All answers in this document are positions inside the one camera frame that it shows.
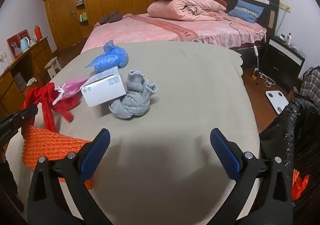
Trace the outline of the red plastic bag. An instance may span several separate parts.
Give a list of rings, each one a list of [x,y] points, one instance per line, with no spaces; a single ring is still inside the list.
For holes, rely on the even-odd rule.
[[[296,169],[293,170],[292,175],[292,187],[291,197],[292,200],[298,200],[302,195],[302,192],[306,189],[309,182],[310,175],[306,175],[303,178],[300,177],[300,172]]]

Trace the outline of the orange bubble wrap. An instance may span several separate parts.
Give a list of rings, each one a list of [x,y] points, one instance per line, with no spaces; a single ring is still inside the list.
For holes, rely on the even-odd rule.
[[[79,152],[88,140],[73,138],[35,126],[22,128],[24,139],[22,161],[35,169],[41,156],[48,160],[63,159],[69,152]]]

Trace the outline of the red cloth strip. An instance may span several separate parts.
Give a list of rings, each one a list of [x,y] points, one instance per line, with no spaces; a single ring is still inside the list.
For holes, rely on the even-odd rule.
[[[77,107],[80,103],[79,98],[70,97],[60,100],[53,105],[53,101],[57,99],[58,95],[58,91],[55,90],[55,84],[52,82],[49,82],[42,87],[32,88],[27,91],[21,109],[24,110],[30,105],[38,105],[41,103],[44,126],[47,130],[55,132],[56,127],[53,111],[59,113],[68,122],[71,122],[73,120],[73,115],[69,111]]]

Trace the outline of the pink drawstring pouch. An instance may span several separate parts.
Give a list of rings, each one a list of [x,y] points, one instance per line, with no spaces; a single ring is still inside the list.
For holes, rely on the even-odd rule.
[[[78,78],[71,81],[66,81],[61,86],[56,86],[55,91],[58,92],[58,95],[54,97],[52,105],[56,105],[61,100],[66,100],[74,95],[76,95],[81,86],[88,81],[88,78]]]

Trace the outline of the white cardboard box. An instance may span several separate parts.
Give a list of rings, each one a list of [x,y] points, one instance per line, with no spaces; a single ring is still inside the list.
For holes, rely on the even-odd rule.
[[[80,90],[89,107],[126,95],[117,66],[92,76],[80,87]]]

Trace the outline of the blue plastic bag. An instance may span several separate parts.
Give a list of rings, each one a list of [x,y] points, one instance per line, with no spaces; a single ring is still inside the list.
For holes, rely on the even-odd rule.
[[[106,71],[108,69],[114,68],[124,68],[128,61],[129,57],[127,51],[124,48],[121,48],[114,44],[113,40],[109,40],[103,46],[104,53],[99,55],[93,61],[91,61],[85,68],[94,68],[96,74]]]

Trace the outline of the grey sock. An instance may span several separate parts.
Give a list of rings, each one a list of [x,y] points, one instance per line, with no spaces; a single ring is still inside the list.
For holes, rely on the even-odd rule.
[[[110,111],[120,119],[130,119],[144,115],[150,107],[150,98],[158,91],[155,83],[150,83],[144,74],[130,70],[126,79],[127,93],[122,99],[109,106]]]

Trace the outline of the black lined trash bin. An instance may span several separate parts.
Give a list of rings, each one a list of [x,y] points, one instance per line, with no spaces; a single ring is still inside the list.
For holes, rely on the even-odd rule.
[[[302,97],[293,98],[259,138],[261,156],[279,156],[290,183],[295,169],[303,177],[310,176],[306,189],[293,202],[294,211],[306,209],[319,192],[319,109]]]

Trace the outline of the wooden side cabinet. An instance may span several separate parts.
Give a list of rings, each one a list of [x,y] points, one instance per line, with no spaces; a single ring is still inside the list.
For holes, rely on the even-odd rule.
[[[44,67],[53,55],[46,37],[22,53],[4,70],[0,85],[1,118],[21,109],[29,80],[36,79],[32,86],[43,86],[50,81]]]

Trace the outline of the small white stool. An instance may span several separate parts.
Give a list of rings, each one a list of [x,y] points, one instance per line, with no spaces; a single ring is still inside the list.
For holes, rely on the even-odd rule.
[[[56,70],[62,70],[62,66],[57,60],[57,57],[52,58],[44,68],[47,70],[50,79],[53,79],[56,76]]]

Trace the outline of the light blue kettle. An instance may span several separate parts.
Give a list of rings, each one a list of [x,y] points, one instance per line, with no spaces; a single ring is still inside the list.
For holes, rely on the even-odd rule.
[[[28,37],[23,37],[20,40],[20,47],[22,52],[25,52],[27,49],[29,49],[29,43],[30,43],[30,40]]]

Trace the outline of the red thermos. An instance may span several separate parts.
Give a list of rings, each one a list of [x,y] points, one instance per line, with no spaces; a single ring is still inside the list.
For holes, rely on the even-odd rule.
[[[42,33],[41,33],[41,29],[38,25],[35,25],[35,36],[37,38],[37,40],[41,40],[43,38]]]

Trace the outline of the white bathroom scale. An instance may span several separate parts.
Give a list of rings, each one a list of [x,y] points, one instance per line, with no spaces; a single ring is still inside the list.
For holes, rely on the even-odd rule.
[[[269,90],[265,94],[277,114],[280,114],[289,104],[284,94],[279,90]]]

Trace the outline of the grey table cloth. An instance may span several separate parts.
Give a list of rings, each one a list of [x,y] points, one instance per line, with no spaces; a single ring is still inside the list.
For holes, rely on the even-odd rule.
[[[122,120],[104,103],[85,101],[59,133],[111,143],[93,176],[91,195],[114,224],[206,224],[234,187],[209,136],[218,128],[241,150],[259,154],[259,136],[242,80],[242,58],[230,49],[191,42],[123,45],[122,79],[138,70],[157,85],[143,116]]]

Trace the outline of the plaid cloth covered chair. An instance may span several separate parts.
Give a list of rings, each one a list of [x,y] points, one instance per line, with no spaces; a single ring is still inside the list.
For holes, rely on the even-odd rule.
[[[309,68],[303,74],[303,81],[299,94],[308,97],[317,108],[320,104],[320,67]]]

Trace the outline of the black nightstand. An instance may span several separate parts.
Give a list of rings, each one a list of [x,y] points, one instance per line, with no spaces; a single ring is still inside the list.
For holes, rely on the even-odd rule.
[[[293,89],[304,62],[304,56],[274,36],[266,45],[259,69],[288,94]]]

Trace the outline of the dark neck pillow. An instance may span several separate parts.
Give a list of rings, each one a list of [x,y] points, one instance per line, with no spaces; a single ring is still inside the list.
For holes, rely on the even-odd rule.
[[[102,17],[99,20],[100,25],[104,25],[106,23],[114,23],[122,20],[123,16],[118,13],[118,11],[112,11],[110,14]]]

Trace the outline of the bed with pink sheet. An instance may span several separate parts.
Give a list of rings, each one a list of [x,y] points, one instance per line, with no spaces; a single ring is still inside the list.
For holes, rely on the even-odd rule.
[[[257,23],[230,16],[218,21],[186,22],[152,18],[147,13],[128,14],[115,23],[96,24],[81,52],[102,47],[109,40],[114,44],[157,40],[200,42],[237,49],[245,45],[265,44],[267,30]]]

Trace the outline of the white lotion bottle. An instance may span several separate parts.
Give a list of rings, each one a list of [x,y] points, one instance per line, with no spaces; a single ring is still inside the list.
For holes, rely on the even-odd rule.
[[[290,44],[291,44],[291,39],[292,39],[291,33],[289,33],[289,34],[287,35],[287,37],[286,37],[286,45],[290,46]]]

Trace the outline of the blue pillow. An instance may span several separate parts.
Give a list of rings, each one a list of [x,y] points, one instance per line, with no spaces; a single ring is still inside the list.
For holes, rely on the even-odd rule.
[[[240,18],[249,23],[256,23],[264,11],[263,7],[238,0],[234,9],[228,12],[229,16]]]

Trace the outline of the folded pink quilt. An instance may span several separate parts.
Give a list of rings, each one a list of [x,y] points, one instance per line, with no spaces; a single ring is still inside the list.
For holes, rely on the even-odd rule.
[[[220,21],[226,8],[214,0],[155,1],[147,9],[150,17],[195,21]]]

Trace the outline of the red picture frame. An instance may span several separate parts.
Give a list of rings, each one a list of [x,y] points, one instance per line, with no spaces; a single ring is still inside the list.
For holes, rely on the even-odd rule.
[[[21,50],[21,47],[20,47],[20,40],[23,37],[28,37],[29,40],[31,40],[29,32],[28,32],[27,29],[19,32],[18,34],[10,37],[7,40],[8,46],[9,46],[9,48],[10,48],[10,50],[11,50],[13,56],[14,56],[14,59],[17,59],[23,53],[22,50]]]

